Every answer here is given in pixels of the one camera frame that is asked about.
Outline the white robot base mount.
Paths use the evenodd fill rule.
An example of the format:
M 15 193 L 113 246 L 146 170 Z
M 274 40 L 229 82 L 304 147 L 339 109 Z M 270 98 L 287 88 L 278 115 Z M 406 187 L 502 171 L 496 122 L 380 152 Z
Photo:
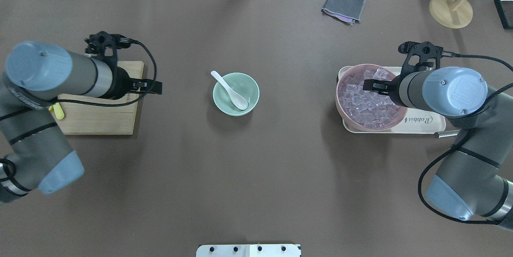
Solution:
M 212 244 L 201 245 L 196 257 L 301 257 L 297 244 Z

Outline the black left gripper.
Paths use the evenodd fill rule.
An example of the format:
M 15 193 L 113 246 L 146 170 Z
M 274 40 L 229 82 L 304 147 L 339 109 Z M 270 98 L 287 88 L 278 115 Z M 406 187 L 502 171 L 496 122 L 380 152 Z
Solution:
M 134 94 L 162 94 L 162 83 L 156 80 L 132 80 L 121 67 L 117 67 L 112 83 L 112 100 L 125 96 L 132 90 Z

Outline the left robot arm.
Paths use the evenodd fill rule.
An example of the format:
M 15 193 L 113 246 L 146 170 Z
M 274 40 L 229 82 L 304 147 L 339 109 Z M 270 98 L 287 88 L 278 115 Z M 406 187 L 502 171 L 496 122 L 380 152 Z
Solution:
M 138 94 L 161 94 L 162 83 L 132 78 L 118 67 L 118 49 L 142 46 L 121 34 L 99 32 L 86 38 L 84 54 L 38 41 L 24 41 L 8 55 L 1 75 L 1 133 L 12 153 L 1 158 L 1 204 L 9 204 L 34 189 L 52 194 L 84 174 L 78 154 L 69 144 L 49 107 L 59 95 L 117 100 Z

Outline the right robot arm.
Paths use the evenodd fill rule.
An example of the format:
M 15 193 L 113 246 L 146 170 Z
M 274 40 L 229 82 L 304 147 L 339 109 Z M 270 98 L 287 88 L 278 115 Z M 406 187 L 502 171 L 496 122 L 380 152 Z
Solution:
M 363 89 L 401 107 L 435 112 L 458 129 L 451 147 L 418 179 L 421 202 L 438 216 L 512 230 L 512 181 L 499 175 L 512 150 L 512 97 L 505 94 L 511 87 L 495 89 L 463 67 L 364 81 Z

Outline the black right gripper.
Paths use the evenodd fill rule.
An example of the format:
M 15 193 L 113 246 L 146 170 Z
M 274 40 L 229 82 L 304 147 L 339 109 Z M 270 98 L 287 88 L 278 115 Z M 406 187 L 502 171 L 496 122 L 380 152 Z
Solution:
M 394 104 L 403 107 L 403 102 L 400 98 L 401 81 L 402 79 L 400 75 L 395 76 L 392 81 L 365 79 L 363 83 L 363 90 L 374 91 L 378 94 L 388 94 Z

